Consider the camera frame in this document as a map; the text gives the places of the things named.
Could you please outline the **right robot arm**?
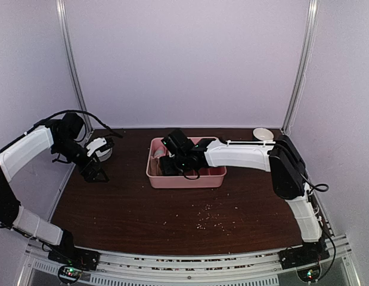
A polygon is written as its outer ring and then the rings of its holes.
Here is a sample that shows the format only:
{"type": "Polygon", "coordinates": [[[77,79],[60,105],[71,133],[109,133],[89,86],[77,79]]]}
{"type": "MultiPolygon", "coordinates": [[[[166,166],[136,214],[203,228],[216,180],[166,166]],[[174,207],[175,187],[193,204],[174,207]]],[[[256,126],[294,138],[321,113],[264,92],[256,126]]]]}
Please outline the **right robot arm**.
{"type": "Polygon", "coordinates": [[[269,172],[275,194],[290,206],[299,226],[299,258],[311,263],[325,250],[326,235],[312,196],[315,191],[328,191],[329,186],[314,185],[309,180],[305,162],[288,136],[264,141],[202,138],[195,143],[182,130],[175,129],[161,142],[169,152],[165,157],[169,167],[182,176],[221,166],[269,172]]]}

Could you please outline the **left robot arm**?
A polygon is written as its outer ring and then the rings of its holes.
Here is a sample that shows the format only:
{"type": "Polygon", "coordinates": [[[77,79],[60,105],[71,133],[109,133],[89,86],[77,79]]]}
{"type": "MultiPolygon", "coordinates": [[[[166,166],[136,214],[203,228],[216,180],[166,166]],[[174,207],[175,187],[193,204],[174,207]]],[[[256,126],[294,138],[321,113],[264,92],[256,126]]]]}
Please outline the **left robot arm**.
{"type": "Polygon", "coordinates": [[[110,136],[99,137],[81,145],[78,136],[85,127],[84,111],[63,110],[35,123],[28,131],[0,149],[0,228],[15,230],[46,244],[67,265],[79,260],[73,235],[26,209],[13,193],[10,182],[40,153],[65,157],[65,164],[75,164],[86,182],[108,182],[101,167],[114,147],[110,136]]]}

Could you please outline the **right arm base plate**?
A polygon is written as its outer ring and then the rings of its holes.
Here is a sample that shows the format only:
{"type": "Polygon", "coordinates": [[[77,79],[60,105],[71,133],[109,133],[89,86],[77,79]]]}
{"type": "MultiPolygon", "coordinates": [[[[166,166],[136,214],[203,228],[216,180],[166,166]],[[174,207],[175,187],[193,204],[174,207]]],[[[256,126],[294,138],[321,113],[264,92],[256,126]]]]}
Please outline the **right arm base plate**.
{"type": "Polygon", "coordinates": [[[328,259],[328,250],[318,251],[315,247],[288,247],[278,253],[283,270],[295,268],[298,278],[305,283],[316,283],[322,276],[321,261],[328,259]]]}

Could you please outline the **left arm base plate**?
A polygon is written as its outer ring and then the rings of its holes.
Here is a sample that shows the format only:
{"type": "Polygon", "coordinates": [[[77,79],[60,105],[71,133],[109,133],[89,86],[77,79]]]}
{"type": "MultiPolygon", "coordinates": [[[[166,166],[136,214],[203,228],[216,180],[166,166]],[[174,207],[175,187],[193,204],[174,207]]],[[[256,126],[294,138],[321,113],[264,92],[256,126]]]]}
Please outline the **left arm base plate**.
{"type": "Polygon", "coordinates": [[[72,285],[81,279],[84,272],[97,270],[100,253],[97,251],[76,248],[72,257],[50,249],[48,259],[58,262],[57,278],[66,285],[72,285]]]}

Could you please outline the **pink divided organizer tray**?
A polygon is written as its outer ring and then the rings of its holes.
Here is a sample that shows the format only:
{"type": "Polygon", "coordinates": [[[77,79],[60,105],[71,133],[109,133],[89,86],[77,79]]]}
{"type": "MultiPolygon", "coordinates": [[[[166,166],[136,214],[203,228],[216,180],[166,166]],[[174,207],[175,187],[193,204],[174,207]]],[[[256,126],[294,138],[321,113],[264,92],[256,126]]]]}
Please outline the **pink divided organizer tray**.
{"type": "Polygon", "coordinates": [[[161,142],[162,138],[153,138],[150,142],[150,150],[148,154],[146,175],[150,184],[155,189],[184,189],[184,188],[218,188],[222,185],[224,177],[227,174],[226,167],[211,167],[209,169],[200,169],[200,177],[197,178],[196,172],[188,172],[178,176],[151,176],[150,175],[150,156],[152,152],[159,147],[165,147],[161,142]]]}

